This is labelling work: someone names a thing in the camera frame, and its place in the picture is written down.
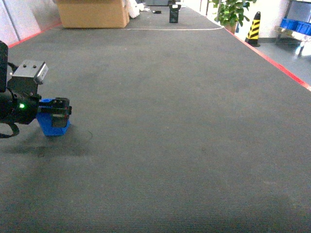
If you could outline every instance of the red floor edge strip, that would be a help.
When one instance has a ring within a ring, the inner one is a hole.
[[[259,56],[261,56],[263,59],[265,59],[267,62],[269,62],[270,64],[274,65],[276,68],[278,68],[279,70],[281,70],[283,73],[285,73],[286,75],[288,75],[289,77],[291,77],[293,80],[295,80],[297,83],[299,83],[300,85],[302,85],[304,88],[308,89],[309,91],[311,91],[311,86],[306,83],[305,81],[301,80],[300,78],[298,78],[296,75],[294,75],[293,73],[291,73],[287,68],[285,68],[284,66],[280,65],[279,63],[277,63],[275,60],[271,59],[270,57],[268,57],[267,55],[263,54],[262,52],[258,51],[257,49],[255,49],[254,47],[252,47],[251,45],[249,45],[248,43],[246,43],[245,41],[241,40],[240,38],[238,38],[236,35],[234,35],[238,40],[240,40],[242,43],[244,43],[247,47],[249,47],[252,51],[254,51],[255,53],[257,53]]]
[[[37,35],[39,35],[39,34],[41,34],[41,33],[44,33],[44,32],[46,32],[46,31],[48,31],[48,30],[50,30],[50,29],[52,29],[52,28],[55,28],[55,27],[57,27],[57,26],[59,26],[59,25],[61,25],[61,24],[62,24],[62,23],[58,23],[58,24],[56,24],[56,25],[54,25],[54,26],[51,26],[51,27],[49,27],[49,28],[47,28],[47,29],[45,29],[45,30],[43,30],[43,31],[40,31],[39,33],[33,34],[33,35],[31,35],[31,36],[28,36],[28,37],[26,37],[26,38],[24,38],[24,39],[22,39],[22,40],[20,40],[20,41],[18,41],[18,42],[15,42],[15,43],[9,45],[9,48],[12,48],[12,47],[14,47],[14,46],[16,46],[16,45],[19,45],[20,43],[23,43],[23,42],[25,42],[26,40],[29,40],[29,39],[31,39],[31,38],[33,38],[33,37],[35,37],[35,36],[37,36]]]

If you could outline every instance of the black cable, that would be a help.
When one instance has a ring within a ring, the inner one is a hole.
[[[15,73],[15,71],[17,70],[18,66],[14,65],[13,63],[11,62],[8,62],[8,65],[11,67],[13,73]]]
[[[14,124],[14,123],[7,123],[7,125],[10,126],[13,134],[7,135],[7,134],[0,133],[0,138],[10,138],[10,137],[17,136],[19,134],[19,128],[17,127],[16,124]]]

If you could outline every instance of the potted plant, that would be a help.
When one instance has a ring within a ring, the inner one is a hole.
[[[244,15],[244,9],[248,10],[250,3],[257,0],[210,0],[214,8],[218,7],[218,14],[215,21],[219,21],[227,30],[234,33],[237,23],[243,26],[243,20],[249,22],[249,18]]]

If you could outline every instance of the blue object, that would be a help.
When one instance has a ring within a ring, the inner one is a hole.
[[[51,100],[53,99],[43,99],[41,102],[50,102]],[[64,128],[52,127],[52,116],[49,113],[38,113],[36,119],[45,136],[63,136],[70,125],[68,120],[67,126]]]
[[[298,33],[302,33],[305,35],[311,34],[311,24],[305,22],[298,22],[298,27],[296,30]]]
[[[282,19],[281,27],[289,30],[296,31],[299,21],[289,18]]]

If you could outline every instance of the traffic cone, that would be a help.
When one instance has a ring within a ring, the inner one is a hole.
[[[260,24],[260,12],[258,11],[254,17],[252,26],[247,34],[245,42],[250,44],[253,47],[259,47],[258,38],[259,38],[259,24]]]

